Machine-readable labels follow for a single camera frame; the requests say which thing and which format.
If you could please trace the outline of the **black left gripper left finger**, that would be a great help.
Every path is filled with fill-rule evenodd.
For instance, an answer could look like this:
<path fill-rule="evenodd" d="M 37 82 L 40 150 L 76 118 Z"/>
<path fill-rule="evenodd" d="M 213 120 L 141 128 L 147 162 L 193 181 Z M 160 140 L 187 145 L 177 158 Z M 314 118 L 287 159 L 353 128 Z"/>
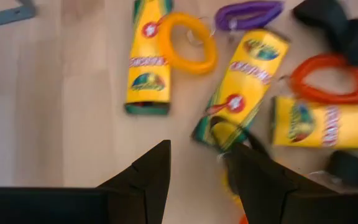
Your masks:
<path fill-rule="evenodd" d="M 162 224 L 171 176 L 171 141 L 163 140 L 98 189 L 108 194 L 110 224 Z"/>

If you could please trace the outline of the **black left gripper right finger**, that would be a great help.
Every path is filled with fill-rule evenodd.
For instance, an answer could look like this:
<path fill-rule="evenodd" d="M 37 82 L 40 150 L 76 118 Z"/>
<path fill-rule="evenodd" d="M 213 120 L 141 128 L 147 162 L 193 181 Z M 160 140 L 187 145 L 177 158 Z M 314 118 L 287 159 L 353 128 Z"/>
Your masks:
<path fill-rule="evenodd" d="M 358 193 L 331 190 L 243 144 L 227 160 L 249 224 L 358 224 Z"/>

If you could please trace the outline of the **yellow spiral wrist keychain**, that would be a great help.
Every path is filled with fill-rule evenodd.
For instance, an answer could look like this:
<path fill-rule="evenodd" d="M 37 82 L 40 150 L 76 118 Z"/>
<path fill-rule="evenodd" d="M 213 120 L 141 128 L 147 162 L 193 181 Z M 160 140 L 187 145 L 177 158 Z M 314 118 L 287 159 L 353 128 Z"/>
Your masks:
<path fill-rule="evenodd" d="M 187 27 L 203 42 L 203 61 L 188 60 L 177 54 L 171 40 L 172 29 L 176 25 Z M 172 12 L 164 16 L 158 27 L 157 43 L 162 55 L 171 66 L 188 73 L 197 75 L 209 73 L 214 70 L 218 62 L 216 42 L 214 38 L 210 36 L 209 29 L 199 19 L 189 14 Z"/>
<path fill-rule="evenodd" d="M 228 194 L 228 196 L 230 196 L 230 198 L 237 205 L 237 207 L 243 209 L 240 196 L 235 194 L 229 185 L 229 179 L 226 171 L 224 171 L 222 174 L 222 185 L 224 191 Z"/>

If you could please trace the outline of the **yellow crayon box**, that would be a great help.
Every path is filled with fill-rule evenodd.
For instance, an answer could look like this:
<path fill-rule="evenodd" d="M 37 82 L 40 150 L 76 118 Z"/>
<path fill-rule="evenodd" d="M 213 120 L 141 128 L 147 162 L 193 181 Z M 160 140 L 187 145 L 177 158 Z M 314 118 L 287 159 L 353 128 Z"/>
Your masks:
<path fill-rule="evenodd" d="M 161 19 L 173 0 L 135 0 L 133 41 L 129 57 L 126 101 L 129 114 L 166 115 L 170 110 L 171 67 L 158 46 Z"/>
<path fill-rule="evenodd" d="M 220 152 L 245 140 L 243 131 L 256 116 L 289 47 L 289 39 L 271 29 L 247 31 L 192 138 Z"/>
<path fill-rule="evenodd" d="M 358 106 L 272 99 L 272 144 L 358 149 Z"/>

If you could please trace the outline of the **purple spiral wrist keychain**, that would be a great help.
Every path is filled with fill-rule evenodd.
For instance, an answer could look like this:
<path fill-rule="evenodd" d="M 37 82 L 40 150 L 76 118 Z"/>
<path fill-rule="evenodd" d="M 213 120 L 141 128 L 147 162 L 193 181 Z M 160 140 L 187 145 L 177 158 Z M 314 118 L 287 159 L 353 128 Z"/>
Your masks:
<path fill-rule="evenodd" d="M 266 26 L 283 9 L 283 1 L 240 2 L 220 8 L 214 20 L 219 30 L 250 30 Z"/>

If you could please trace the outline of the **grey perforated metal shelf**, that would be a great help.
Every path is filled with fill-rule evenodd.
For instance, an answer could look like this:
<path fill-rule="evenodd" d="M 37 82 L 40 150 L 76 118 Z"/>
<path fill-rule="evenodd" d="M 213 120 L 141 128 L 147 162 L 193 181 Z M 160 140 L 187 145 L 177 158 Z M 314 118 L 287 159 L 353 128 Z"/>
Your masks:
<path fill-rule="evenodd" d="M 37 15 L 33 0 L 15 0 L 20 6 L 0 11 L 0 26 L 13 22 L 31 19 Z"/>

